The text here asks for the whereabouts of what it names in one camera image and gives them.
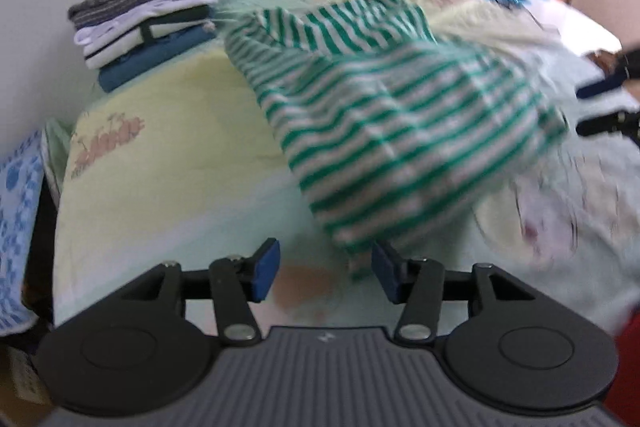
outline mattress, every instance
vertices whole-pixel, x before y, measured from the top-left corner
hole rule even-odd
[[[571,125],[585,114],[637,105],[624,92],[577,102],[575,86],[597,69],[494,7],[417,1],[441,33],[464,30],[526,64],[531,82]],[[239,7],[260,2],[268,4],[227,0],[219,13],[227,6],[233,18]],[[99,154],[90,157],[93,140]],[[639,172],[640,153],[628,140],[573,134],[403,253],[449,269],[495,263],[613,333],[640,301]],[[58,218],[56,323],[161,261],[202,269],[220,257],[249,255],[267,237],[281,241],[283,260],[267,301],[254,306],[263,330],[395,324],[401,309],[373,277],[350,277],[344,253],[313,220],[251,89],[218,42],[205,44],[80,116]],[[464,306],[446,305],[440,332],[465,317]],[[187,318],[215,331],[209,302],[188,302]]]

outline striped shirt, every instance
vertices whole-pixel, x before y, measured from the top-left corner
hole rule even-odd
[[[566,130],[519,67],[437,42],[406,0],[263,10],[225,46],[314,215],[352,255],[419,241]]]

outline cartoon character print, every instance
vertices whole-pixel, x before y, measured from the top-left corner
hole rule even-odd
[[[145,121],[135,116],[126,118],[124,113],[113,113],[107,118],[109,129],[100,127],[87,145],[86,136],[74,135],[73,140],[79,143],[82,150],[76,158],[76,167],[71,172],[71,179],[78,178],[94,162],[110,153],[116,147],[123,146],[134,140],[145,128]]]

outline blue gripper pad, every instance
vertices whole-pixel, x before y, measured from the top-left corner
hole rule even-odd
[[[274,241],[255,264],[254,279],[251,281],[253,302],[262,302],[269,293],[271,284],[280,268],[280,242]]]
[[[386,298],[393,304],[400,304],[401,281],[399,267],[389,259],[388,255],[377,243],[374,243],[371,250],[371,269],[385,291]]]

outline metal screw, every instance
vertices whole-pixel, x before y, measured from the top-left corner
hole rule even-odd
[[[230,341],[250,341],[255,338],[255,329],[249,324],[231,324],[225,328],[225,336]]]
[[[408,341],[425,341],[431,336],[431,328],[422,324],[405,324],[400,328],[399,333]]]

